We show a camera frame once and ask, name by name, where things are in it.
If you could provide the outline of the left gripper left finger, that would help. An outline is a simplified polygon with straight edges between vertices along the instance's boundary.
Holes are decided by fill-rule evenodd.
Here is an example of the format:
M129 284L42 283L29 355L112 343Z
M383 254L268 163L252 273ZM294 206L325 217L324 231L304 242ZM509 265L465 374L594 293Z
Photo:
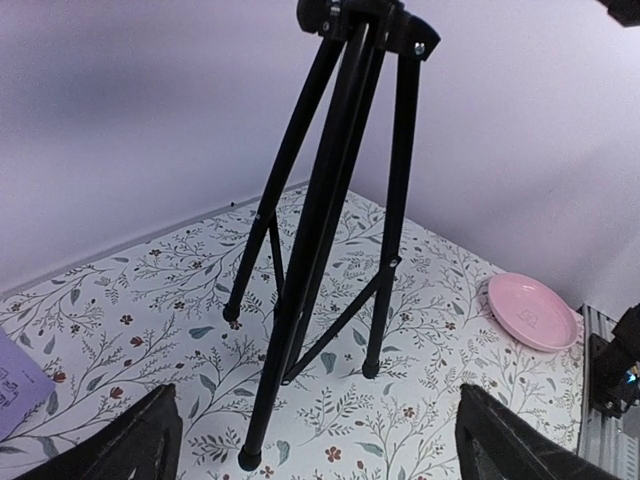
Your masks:
M182 431L176 386L160 385L98 433L20 478L175 479Z

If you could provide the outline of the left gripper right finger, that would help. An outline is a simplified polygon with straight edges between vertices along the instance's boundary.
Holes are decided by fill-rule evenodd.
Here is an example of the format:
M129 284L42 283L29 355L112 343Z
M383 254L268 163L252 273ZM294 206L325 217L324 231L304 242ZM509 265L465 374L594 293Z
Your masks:
M463 479L612 479L547 439L478 385L463 384L455 440Z

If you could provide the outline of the purple sheet music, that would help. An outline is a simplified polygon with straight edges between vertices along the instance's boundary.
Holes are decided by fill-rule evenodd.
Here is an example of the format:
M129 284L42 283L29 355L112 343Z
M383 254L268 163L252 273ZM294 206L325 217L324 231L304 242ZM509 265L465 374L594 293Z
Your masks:
M1 330L1 440L55 390L54 382Z

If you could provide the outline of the black music stand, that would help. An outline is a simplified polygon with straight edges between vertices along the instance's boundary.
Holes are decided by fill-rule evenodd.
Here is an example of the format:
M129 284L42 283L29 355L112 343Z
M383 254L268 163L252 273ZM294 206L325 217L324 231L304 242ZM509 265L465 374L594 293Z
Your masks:
M400 1L301 1L302 31L321 45L298 97L260 199L240 265L223 309L236 324L264 242L276 276L273 327L243 446L241 469L255 471L279 390L291 383L367 303L374 306L364 377L380 370L402 236L416 131L420 71L439 34ZM307 333L322 277L346 201L379 75L387 55L397 58L395 110L383 239L373 278L311 346ZM276 208L324 94L331 97L307 193L288 258L281 255Z

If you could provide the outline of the pink plate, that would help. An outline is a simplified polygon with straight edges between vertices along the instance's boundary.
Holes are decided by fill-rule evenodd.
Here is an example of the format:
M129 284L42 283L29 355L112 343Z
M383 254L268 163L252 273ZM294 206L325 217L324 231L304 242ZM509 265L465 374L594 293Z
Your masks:
M488 300L499 325L520 343L541 352L572 347L579 338L581 316L554 291L517 273L494 275Z

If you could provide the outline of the floral table mat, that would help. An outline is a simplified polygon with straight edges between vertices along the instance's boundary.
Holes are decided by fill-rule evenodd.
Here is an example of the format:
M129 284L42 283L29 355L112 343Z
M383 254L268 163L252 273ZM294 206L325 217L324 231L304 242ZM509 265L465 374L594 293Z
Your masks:
M244 204L13 294L1 326L54 384L1 445L13 479L78 446L170 384L183 422L181 479L241 479L277 302L306 191L276 209L278 247L257 257L236 320L223 309L257 211ZM384 211L349 194L258 479L456 479L456 412L482 387L551 441L579 443L583 348L542 353L489 305L499 268L415 224L402 228L376 376L366 379Z

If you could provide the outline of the front aluminium rail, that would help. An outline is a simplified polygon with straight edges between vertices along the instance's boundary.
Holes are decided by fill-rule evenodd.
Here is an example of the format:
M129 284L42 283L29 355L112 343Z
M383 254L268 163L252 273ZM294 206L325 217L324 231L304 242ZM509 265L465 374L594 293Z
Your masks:
M578 454L620 479L639 477L639 307L614 320L582 305L584 385Z

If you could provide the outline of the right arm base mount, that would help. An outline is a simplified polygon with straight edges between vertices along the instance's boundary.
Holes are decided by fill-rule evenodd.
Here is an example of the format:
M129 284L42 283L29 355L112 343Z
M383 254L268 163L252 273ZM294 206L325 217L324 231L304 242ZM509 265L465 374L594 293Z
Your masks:
M612 335L611 341L589 337L589 405L620 419L639 400L639 305L623 314Z

